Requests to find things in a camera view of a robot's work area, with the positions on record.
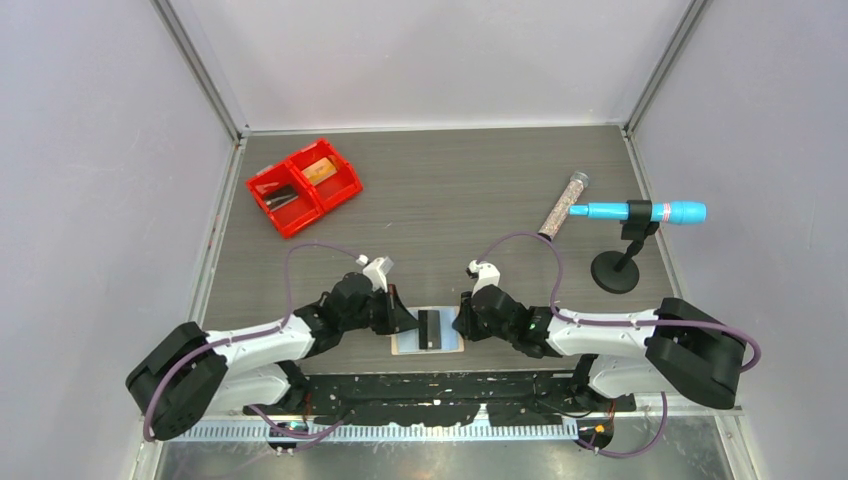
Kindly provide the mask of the glittery silver tube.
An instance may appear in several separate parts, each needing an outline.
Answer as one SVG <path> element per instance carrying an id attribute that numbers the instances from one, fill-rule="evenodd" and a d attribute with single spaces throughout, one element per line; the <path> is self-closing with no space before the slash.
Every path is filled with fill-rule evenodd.
<path id="1" fill-rule="evenodd" d="M 577 200 L 589 186 L 589 183 L 589 176 L 582 171 L 575 171 L 571 175 L 561 195 L 537 231 L 541 237 L 549 242 L 553 241 L 568 217 L 570 208 L 577 203 Z"/>

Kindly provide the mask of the black credit card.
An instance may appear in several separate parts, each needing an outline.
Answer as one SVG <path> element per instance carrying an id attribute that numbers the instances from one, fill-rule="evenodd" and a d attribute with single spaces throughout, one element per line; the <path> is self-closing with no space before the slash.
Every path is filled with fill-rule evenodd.
<path id="1" fill-rule="evenodd" d="M 442 347 L 441 314 L 438 310 L 421 309 L 417 312 L 419 321 L 418 347 L 424 351 L 436 351 Z"/>

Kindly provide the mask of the orange card in bin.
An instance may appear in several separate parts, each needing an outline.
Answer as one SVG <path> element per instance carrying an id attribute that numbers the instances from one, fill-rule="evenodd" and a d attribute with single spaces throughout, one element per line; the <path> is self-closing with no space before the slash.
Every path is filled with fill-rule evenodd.
<path id="1" fill-rule="evenodd" d="M 318 185 L 337 173 L 337 167 L 329 157 L 323 157 L 302 170 L 305 178 Z"/>

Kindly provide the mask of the beige leather card holder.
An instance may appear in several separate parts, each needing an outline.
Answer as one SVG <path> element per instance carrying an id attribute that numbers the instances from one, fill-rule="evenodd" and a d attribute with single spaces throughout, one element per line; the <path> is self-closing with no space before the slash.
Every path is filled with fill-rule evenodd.
<path id="1" fill-rule="evenodd" d="M 451 354 L 465 351 L 461 334 L 453 327 L 459 308 L 456 306 L 412 308 L 417 321 L 412 330 L 391 337 L 394 356 L 421 354 Z"/>

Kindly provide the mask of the black card in bin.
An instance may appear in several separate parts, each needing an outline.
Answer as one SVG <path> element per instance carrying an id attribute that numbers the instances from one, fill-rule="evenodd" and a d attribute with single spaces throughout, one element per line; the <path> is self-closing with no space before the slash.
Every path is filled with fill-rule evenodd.
<path id="1" fill-rule="evenodd" d="M 262 200 L 268 210 L 273 212 L 297 200 L 298 197 L 298 192 L 292 185 L 284 185 L 268 192 Z"/>

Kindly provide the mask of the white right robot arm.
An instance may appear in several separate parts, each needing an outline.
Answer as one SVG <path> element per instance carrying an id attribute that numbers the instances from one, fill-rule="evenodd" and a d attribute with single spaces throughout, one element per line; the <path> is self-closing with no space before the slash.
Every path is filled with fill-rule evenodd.
<path id="1" fill-rule="evenodd" d="M 678 298 L 630 313 L 525 306 L 497 286 L 465 292 L 452 327 L 501 339 L 524 355 L 576 357 L 571 397 L 584 410 L 631 394 L 677 393 L 717 410 L 736 404 L 747 342 Z"/>

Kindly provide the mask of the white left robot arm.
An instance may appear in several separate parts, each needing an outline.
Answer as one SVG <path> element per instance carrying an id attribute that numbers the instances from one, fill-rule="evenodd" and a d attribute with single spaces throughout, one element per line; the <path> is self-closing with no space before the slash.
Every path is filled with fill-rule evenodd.
<path id="1" fill-rule="evenodd" d="M 213 412 L 273 405 L 296 413 L 307 389 L 297 379 L 295 361 L 338 346 L 349 331 L 394 335 L 417 326 L 395 285 L 376 287 L 366 275 L 348 273 L 318 300 L 280 320 L 229 331 L 178 325 L 128 374 L 125 385 L 143 415 L 145 439 L 171 440 Z"/>

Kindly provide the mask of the blue toy microphone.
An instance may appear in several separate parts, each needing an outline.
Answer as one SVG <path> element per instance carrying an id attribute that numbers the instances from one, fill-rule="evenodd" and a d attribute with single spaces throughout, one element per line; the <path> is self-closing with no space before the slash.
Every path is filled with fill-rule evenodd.
<path id="1" fill-rule="evenodd" d="M 626 203 L 577 204 L 569 208 L 571 216 L 584 216 L 593 220 L 634 221 L 644 223 L 669 223 L 675 225 L 701 224 L 707 219 L 705 204 L 693 201 L 653 203 L 628 201 Z"/>

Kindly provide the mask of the red divided plastic bin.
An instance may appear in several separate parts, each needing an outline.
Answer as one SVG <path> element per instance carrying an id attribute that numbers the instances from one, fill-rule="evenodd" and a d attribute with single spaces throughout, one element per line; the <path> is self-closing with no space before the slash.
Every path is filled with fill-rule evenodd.
<path id="1" fill-rule="evenodd" d="M 312 185 L 302 170 L 323 157 L 333 161 L 337 173 L 318 185 Z M 298 199 L 276 211 L 269 211 L 263 196 L 284 185 L 292 185 L 298 192 Z M 354 167 L 325 138 L 319 138 L 264 168 L 249 178 L 245 186 L 275 230 L 286 239 L 298 235 L 363 191 Z"/>

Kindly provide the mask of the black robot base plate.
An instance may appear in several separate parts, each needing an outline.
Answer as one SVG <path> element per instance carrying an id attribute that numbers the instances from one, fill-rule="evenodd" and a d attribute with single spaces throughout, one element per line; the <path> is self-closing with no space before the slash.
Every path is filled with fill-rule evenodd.
<path id="1" fill-rule="evenodd" d="M 300 375 L 267 415 L 314 418 L 320 425 L 466 426 L 483 412 L 497 426 L 553 425 L 563 418 L 632 412 L 631 395 L 605 398 L 571 370 Z"/>

